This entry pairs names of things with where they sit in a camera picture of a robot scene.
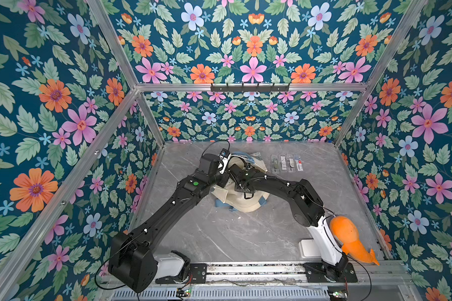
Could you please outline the cream floral canvas tote bag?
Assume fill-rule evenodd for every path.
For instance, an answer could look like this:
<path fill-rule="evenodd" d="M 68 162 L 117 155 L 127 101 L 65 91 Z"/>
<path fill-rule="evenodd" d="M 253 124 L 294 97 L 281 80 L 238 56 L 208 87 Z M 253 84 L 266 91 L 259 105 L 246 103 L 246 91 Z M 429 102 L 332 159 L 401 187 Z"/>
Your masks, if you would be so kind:
<path fill-rule="evenodd" d="M 267 171 L 266 164 L 260 152 L 252 154 L 240 151 L 233 152 L 228 167 L 231 168 L 234 165 L 242 169 L 249 166 L 261 172 Z M 229 206 L 231 211 L 241 211 L 243 213 L 250 213 L 264 206 L 270 196 L 269 193 L 263 191 L 256 191 L 255 193 L 240 192 L 231 178 L 224 188 L 216 185 L 212 188 L 211 193 L 215 198 L 216 207 Z"/>

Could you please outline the clear green compass set case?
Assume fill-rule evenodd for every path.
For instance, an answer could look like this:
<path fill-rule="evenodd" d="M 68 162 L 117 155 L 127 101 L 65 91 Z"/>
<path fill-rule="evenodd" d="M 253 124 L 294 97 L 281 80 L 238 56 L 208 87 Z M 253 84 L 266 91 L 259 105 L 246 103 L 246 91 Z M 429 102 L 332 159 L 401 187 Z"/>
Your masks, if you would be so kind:
<path fill-rule="evenodd" d="M 270 159 L 271 162 L 271 172 L 274 174 L 280 173 L 280 163 L 277 155 L 273 154 Z"/>

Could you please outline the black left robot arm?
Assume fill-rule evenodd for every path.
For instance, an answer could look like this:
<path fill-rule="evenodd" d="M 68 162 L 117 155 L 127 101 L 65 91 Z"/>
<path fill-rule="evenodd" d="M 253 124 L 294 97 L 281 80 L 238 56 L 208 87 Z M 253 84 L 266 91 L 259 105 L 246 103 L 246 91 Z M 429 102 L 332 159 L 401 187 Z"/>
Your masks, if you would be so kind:
<path fill-rule="evenodd" d="M 139 293 L 156 278 L 182 273 L 186 260 L 176 253 L 155 258 L 154 252 L 167 233 L 193 209 L 211 187 L 225 185 L 231 152 L 221 150 L 219 155 L 203 154 L 193 174 L 180 180 L 168 201 L 149 219 L 128 234 L 117 234 L 108 259 L 108 272 L 125 286 Z"/>

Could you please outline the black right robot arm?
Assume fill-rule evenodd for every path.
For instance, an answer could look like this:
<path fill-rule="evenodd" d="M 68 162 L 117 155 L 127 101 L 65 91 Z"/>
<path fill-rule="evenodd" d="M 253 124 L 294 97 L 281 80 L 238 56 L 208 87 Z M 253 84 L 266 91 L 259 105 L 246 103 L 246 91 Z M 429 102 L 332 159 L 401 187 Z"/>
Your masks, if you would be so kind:
<path fill-rule="evenodd" d="M 349 260 L 335 241 L 326 222 L 327 209 L 309 181 L 287 181 L 253 167 L 244 169 L 237 165 L 229 168 L 229 174 L 239 192 L 246 195 L 266 192 L 285 200 L 295 221 L 308 229 L 319 249 L 325 278 L 336 282 L 344 276 Z"/>

